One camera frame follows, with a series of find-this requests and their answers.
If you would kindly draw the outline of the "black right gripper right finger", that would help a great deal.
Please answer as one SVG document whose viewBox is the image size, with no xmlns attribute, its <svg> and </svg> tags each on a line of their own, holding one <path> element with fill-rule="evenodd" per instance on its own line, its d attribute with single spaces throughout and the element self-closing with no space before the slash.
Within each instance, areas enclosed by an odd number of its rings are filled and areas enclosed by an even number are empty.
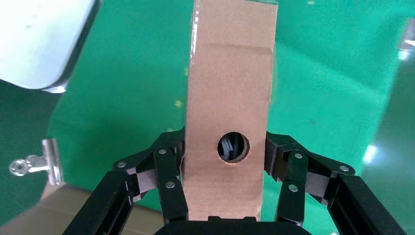
<svg viewBox="0 0 415 235">
<path fill-rule="evenodd" d="M 276 222 L 301 227 L 310 195 L 326 206 L 341 235 L 404 234 L 353 167 L 313 153 L 289 135 L 266 134 L 264 170 L 282 183 Z"/>
</svg>

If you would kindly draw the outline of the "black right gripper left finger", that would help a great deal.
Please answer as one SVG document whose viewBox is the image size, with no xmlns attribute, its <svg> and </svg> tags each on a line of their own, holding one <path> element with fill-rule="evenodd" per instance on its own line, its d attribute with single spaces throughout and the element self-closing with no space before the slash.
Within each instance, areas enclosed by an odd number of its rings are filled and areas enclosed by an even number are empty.
<svg viewBox="0 0 415 235">
<path fill-rule="evenodd" d="M 63 233 L 119 235 L 135 202 L 155 188 L 165 224 L 188 220 L 179 180 L 184 134 L 184 128 L 162 133 L 149 148 L 115 162 Z"/>
</svg>

